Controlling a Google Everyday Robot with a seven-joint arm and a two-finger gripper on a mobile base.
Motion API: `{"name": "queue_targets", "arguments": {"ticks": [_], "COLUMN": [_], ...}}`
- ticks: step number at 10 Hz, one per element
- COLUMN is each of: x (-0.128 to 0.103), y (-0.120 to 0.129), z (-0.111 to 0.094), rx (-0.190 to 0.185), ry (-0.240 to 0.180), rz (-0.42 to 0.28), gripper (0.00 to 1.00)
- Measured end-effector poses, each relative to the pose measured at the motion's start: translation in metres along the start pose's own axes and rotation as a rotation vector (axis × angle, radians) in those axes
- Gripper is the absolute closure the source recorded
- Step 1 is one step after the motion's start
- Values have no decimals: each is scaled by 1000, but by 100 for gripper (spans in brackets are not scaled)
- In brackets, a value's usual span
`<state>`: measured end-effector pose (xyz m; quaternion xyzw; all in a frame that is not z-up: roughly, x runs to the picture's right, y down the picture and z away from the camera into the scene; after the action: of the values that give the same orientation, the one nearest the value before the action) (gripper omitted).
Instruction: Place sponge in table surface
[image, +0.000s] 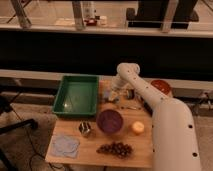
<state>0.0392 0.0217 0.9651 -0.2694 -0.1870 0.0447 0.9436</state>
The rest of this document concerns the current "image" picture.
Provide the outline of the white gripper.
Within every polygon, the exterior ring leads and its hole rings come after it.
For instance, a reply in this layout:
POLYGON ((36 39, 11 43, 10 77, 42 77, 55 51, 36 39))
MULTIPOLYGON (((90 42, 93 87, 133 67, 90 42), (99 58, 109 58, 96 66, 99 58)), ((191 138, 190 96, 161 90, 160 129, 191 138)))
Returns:
POLYGON ((111 80, 108 100, 113 102, 119 96, 119 92, 126 84, 127 82, 120 76, 114 76, 111 80))

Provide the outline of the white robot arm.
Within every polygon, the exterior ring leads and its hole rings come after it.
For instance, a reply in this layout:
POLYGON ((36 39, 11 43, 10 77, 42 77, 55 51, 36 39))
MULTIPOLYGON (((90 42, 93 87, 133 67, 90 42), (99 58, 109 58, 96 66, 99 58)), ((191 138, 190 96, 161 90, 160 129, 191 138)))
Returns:
POLYGON ((153 171, 202 171, 192 112, 139 76, 137 63, 120 63, 111 91, 129 83, 152 109, 153 171))

